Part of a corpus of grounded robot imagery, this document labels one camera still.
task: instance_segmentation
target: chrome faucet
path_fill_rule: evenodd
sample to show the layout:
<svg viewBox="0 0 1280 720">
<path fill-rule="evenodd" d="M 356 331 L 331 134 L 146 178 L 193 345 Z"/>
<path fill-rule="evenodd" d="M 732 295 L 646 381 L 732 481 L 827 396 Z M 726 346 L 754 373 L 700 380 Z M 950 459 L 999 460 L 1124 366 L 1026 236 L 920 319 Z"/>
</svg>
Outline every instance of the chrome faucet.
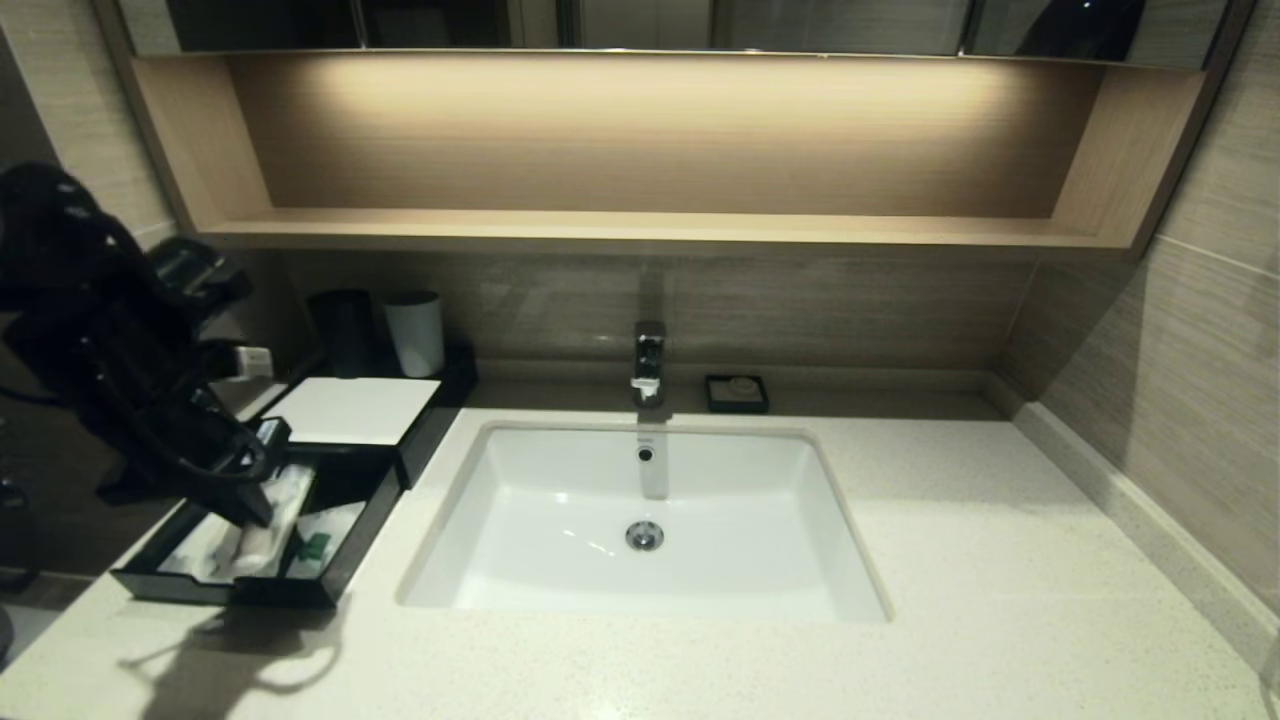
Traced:
<svg viewBox="0 0 1280 720">
<path fill-rule="evenodd" d="M 636 407 L 652 409 L 662 405 L 662 346 L 667 340 L 667 327 L 657 320 L 636 323 L 636 372 L 631 378 Z"/>
</svg>

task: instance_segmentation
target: toiletry kit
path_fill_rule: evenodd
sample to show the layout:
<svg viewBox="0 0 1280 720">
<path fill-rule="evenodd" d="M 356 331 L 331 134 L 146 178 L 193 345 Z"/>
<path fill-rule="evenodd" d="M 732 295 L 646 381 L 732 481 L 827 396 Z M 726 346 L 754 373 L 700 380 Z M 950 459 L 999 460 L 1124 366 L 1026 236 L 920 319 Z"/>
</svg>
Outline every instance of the toiletry kit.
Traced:
<svg viewBox="0 0 1280 720">
<path fill-rule="evenodd" d="M 184 501 L 111 574 L 140 600 L 335 607 L 475 383 L 466 351 L 429 379 L 302 380 L 251 423 L 283 418 L 292 429 L 284 465 L 264 483 L 283 523 L 244 532 Z"/>
</svg>

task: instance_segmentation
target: sink drain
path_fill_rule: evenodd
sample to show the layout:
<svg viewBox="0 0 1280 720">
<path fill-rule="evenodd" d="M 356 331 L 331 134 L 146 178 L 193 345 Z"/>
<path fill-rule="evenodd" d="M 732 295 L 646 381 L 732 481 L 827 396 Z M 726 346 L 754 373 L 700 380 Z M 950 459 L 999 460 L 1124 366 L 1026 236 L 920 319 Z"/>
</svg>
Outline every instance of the sink drain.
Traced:
<svg viewBox="0 0 1280 720">
<path fill-rule="evenodd" d="M 639 550 L 640 552 L 653 552 L 662 547 L 663 541 L 662 528 L 658 523 L 650 523 L 649 520 L 640 520 L 639 523 L 632 523 L 627 528 L 627 544 L 632 550 Z"/>
</svg>

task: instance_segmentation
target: soap bar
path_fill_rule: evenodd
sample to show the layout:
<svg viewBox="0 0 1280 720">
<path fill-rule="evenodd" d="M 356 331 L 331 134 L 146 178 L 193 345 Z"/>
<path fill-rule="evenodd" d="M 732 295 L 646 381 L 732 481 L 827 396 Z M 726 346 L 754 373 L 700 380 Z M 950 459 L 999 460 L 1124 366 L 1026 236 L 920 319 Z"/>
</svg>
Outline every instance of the soap bar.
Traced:
<svg viewBox="0 0 1280 720">
<path fill-rule="evenodd" d="M 758 375 L 707 375 L 707 409 L 764 414 L 769 411 L 769 395 Z"/>
</svg>

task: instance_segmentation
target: faucet spout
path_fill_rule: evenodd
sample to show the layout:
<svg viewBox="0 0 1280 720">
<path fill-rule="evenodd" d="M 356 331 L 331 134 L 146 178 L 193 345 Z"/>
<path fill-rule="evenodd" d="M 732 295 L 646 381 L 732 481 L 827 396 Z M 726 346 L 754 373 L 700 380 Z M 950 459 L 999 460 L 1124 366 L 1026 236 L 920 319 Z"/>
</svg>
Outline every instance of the faucet spout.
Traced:
<svg viewBox="0 0 1280 720">
<path fill-rule="evenodd" d="M 636 407 L 653 409 L 662 405 L 662 350 L 666 341 L 667 327 L 662 323 L 636 323 L 636 369 L 631 378 Z"/>
</svg>

